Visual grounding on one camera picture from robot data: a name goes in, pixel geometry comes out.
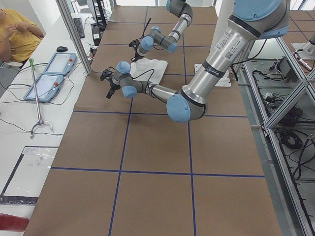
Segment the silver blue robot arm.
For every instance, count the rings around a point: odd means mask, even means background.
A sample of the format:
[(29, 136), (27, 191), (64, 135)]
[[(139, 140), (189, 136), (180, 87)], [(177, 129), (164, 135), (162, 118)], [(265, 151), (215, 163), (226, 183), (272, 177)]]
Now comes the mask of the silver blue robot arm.
[(154, 46), (160, 46), (170, 53), (176, 51), (184, 30), (192, 23), (193, 11), (185, 0), (169, 0), (166, 3), (166, 9), (179, 18), (178, 22), (168, 35), (163, 35), (158, 26), (153, 26), (147, 34), (131, 41), (129, 47), (135, 51), (132, 62), (144, 58)]
[(151, 81), (138, 81), (130, 74), (130, 64), (121, 61), (115, 71), (106, 69), (100, 77), (110, 83), (107, 98), (116, 90), (121, 90), (126, 98), (144, 93), (164, 102), (168, 116), (175, 122), (202, 118), (207, 111), (208, 94), (244, 47), (250, 41), (281, 37), (288, 31), (288, 0), (236, 0), (233, 6), (233, 12), (227, 20), (227, 29), (216, 46), (210, 49), (208, 57), (190, 83), (181, 90), (175, 91)]

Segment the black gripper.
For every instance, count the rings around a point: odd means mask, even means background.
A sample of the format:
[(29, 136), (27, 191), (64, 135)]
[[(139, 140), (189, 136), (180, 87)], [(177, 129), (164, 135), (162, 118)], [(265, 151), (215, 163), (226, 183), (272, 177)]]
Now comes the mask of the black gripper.
[(110, 89), (106, 95), (106, 98), (110, 99), (112, 97), (112, 95), (116, 92), (116, 90), (119, 90), (119, 89), (121, 89), (119, 81), (117, 81), (116, 79), (111, 79)]
[(135, 51), (135, 56), (134, 56), (134, 60), (139, 60), (139, 59), (142, 59), (143, 56), (140, 55), (137, 51)]

